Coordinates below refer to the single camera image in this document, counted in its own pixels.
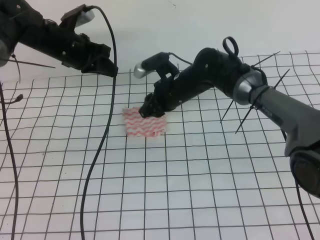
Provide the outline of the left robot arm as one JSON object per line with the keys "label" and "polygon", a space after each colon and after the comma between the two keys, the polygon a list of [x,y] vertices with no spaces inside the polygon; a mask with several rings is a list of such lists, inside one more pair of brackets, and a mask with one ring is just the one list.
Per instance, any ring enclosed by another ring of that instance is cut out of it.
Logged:
{"label": "left robot arm", "polygon": [[83,74],[98,74],[115,77],[117,61],[110,60],[116,47],[94,43],[84,34],[75,33],[75,28],[90,22],[89,15],[94,5],[82,4],[65,13],[61,23],[45,19],[25,0],[2,0],[0,2],[0,65],[9,62],[18,43],[41,52],[61,62],[67,68]]}

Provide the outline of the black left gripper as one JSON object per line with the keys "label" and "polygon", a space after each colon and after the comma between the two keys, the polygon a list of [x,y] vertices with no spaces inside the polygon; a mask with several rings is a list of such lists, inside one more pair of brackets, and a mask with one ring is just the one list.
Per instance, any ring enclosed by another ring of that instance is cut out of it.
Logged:
{"label": "black left gripper", "polygon": [[115,77],[118,67],[109,59],[111,48],[91,42],[85,34],[76,34],[66,28],[49,26],[49,56],[64,66],[80,70],[83,74]]}

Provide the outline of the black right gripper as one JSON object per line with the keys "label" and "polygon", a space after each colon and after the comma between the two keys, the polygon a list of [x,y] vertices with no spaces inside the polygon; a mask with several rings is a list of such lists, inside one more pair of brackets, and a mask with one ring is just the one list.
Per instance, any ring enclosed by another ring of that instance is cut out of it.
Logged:
{"label": "black right gripper", "polygon": [[197,96],[199,89],[200,81],[185,72],[158,80],[154,84],[154,92],[145,97],[138,112],[142,118],[160,118],[165,112],[170,112]]}

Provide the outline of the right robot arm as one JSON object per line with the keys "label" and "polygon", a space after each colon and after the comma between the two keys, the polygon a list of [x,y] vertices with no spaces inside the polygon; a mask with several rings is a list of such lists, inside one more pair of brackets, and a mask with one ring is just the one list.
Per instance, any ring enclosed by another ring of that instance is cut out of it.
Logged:
{"label": "right robot arm", "polygon": [[141,79],[152,72],[159,75],[139,113],[143,118],[161,117],[201,93],[217,88],[240,105],[261,111],[286,133],[284,154],[290,170],[309,194],[320,195],[320,112],[268,85],[265,73],[241,62],[239,48],[226,37],[224,52],[204,48],[184,70],[170,62],[168,52],[157,53],[138,63],[134,76]]}

